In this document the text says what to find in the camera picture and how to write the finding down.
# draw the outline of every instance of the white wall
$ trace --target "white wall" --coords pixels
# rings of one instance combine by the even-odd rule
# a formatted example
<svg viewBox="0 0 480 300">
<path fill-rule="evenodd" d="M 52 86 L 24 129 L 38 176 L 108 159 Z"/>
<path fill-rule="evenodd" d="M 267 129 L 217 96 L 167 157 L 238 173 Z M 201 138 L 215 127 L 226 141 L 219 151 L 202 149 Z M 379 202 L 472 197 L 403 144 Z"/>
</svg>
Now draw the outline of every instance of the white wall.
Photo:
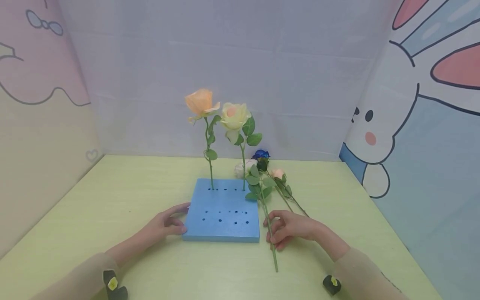
<svg viewBox="0 0 480 300">
<path fill-rule="evenodd" d="M 206 87 L 214 101 L 247 103 L 264 134 L 260 146 L 274 158 L 337 160 L 398 3 L 63 0 L 61 7 L 106 153 L 201 156 L 204 125 L 187 122 L 183 97 Z M 239 157 L 224 138 L 213 148 Z"/>
</svg>

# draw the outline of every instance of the flower stem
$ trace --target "flower stem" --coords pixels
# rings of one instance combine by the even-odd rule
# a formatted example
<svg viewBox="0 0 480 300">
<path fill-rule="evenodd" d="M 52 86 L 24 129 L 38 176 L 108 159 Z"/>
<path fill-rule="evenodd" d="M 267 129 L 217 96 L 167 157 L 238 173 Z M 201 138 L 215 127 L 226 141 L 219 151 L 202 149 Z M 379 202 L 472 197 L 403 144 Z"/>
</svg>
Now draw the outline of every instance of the flower stem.
<svg viewBox="0 0 480 300">
<path fill-rule="evenodd" d="M 307 214 L 307 212 L 300 206 L 300 204 L 298 203 L 298 201 L 292 196 L 292 194 L 287 191 L 287 189 L 286 189 L 286 187 L 285 187 L 285 184 L 284 184 L 283 182 L 282 182 L 282 186 L 283 186 L 283 188 L 285 189 L 285 191 L 288 193 L 288 196 L 289 196 L 290 198 L 292 198 L 293 202 L 295 202 L 295 204 L 299 207 L 299 209 L 301 210 L 301 212 L 303 212 L 303 214 L 304 214 L 305 216 L 310 217 L 310 216 Z"/>
<path fill-rule="evenodd" d="M 272 225 L 270 224 L 270 218 L 268 217 L 268 209 L 267 209 L 267 204 L 265 203 L 265 199 L 264 199 L 264 191 L 263 191 L 263 184 L 261 185 L 262 187 L 262 191 L 260 192 L 260 196 L 261 196 L 261 200 L 260 202 L 262 203 L 262 207 L 264 209 L 264 213 L 265 213 L 265 218 L 267 219 L 267 224 L 268 224 L 268 232 L 270 232 L 270 238 L 272 238 L 273 234 L 272 234 Z M 278 263 L 276 261 L 276 249 L 275 249 L 275 245 L 270 242 L 270 246 L 272 247 L 272 253 L 273 253 L 273 262 L 275 264 L 275 272 L 278 273 Z"/>
<path fill-rule="evenodd" d="M 206 117 L 204 119 L 205 119 L 205 123 L 207 124 L 207 128 L 205 129 L 205 140 L 207 142 L 207 149 L 205 150 L 205 153 L 206 153 L 208 150 L 210 150 L 210 145 L 208 144 L 208 136 L 207 136 L 207 134 L 208 134 L 208 120 L 207 120 Z M 208 161 L 208 164 L 210 165 L 210 182 L 212 184 L 212 190 L 213 190 L 212 160 L 207 156 L 205 156 L 205 159 Z"/>
<path fill-rule="evenodd" d="M 244 191 L 245 190 L 245 144 L 243 144 L 243 146 L 240 144 L 240 149 L 241 149 L 241 158 L 243 159 L 243 189 L 242 189 L 242 191 Z"/>
<path fill-rule="evenodd" d="M 275 187 L 276 191 L 280 194 L 280 197 L 282 197 L 283 201 L 285 201 L 285 204 L 288 206 L 288 209 L 293 212 L 293 209 L 290 207 L 290 204 L 288 204 L 287 199 L 285 196 L 282 194 L 281 190 L 276 186 Z"/>
</svg>

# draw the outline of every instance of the pink cheek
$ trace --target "pink cheek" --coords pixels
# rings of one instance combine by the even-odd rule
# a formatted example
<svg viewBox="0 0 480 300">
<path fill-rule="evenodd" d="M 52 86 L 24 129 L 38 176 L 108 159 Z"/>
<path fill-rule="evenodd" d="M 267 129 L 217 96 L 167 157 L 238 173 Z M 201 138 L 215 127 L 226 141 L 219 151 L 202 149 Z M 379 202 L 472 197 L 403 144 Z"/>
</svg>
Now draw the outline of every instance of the pink cheek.
<svg viewBox="0 0 480 300">
<path fill-rule="evenodd" d="M 365 141 L 367 142 L 367 144 L 369 144 L 370 146 L 375 146 L 375 144 L 377 143 L 377 137 L 375 136 L 375 134 L 373 134 L 372 132 L 367 132 L 365 134 Z"/>
</svg>

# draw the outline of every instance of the light green table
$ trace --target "light green table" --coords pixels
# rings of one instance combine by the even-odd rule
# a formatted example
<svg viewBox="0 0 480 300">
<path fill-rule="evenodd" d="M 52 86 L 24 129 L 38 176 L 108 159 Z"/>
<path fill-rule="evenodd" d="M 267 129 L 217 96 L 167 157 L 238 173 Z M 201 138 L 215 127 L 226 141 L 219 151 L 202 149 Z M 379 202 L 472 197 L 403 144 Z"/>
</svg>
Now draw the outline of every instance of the light green table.
<svg viewBox="0 0 480 300">
<path fill-rule="evenodd" d="M 238 162 L 215 161 L 214 176 L 233 178 Z M 368 254 L 412 300 L 441 299 L 344 163 L 272 161 L 271 166 L 286 171 L 311 217 Z M 29 298 L 135 233 L 157 212 L 188 201 L 196 179 L 208 177 L 203 158 L 105 156 L 0 261 L 0 298 Z M 286 209 L 277 194 L 269 206 Z M 277 255 L 275 273 L 265 234 L 261 227 L 259 244 L 170 238 L 125 267 L 121 283 L 132 300 L 330 299 L 322 280 L 333 264 L 323 250 L 295 241 Z M 335 298 L 348 299 L 343 292 Z"/>
</svg>

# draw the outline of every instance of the yellow sticker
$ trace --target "yellow sticker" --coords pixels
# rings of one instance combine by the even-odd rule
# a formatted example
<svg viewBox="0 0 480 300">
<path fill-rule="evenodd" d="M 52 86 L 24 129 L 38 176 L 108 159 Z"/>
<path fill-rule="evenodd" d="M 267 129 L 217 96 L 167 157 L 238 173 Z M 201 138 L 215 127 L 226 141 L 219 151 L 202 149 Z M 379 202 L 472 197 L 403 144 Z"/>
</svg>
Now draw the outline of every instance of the yellow sticker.
<svg viewBox="0 0 480 300">
<path fill-rule="evenodd" d="M 119 285 L 119 282 L 117 280 L 116 277 L 113 277 L 112 279 L 110 279 L 110 281 L 108 282 L 108 288 L 110 290 L 114 290 L 117 288 L 117 286 Z"/>
<path fill-rule="evenodd" d="M 338 287 L 338 282 L 335 279 L 335 277 L 333 277 L 333 276 L 332 276 L 332 283 L 333 283 L 334 286 Z"/>
</svg>

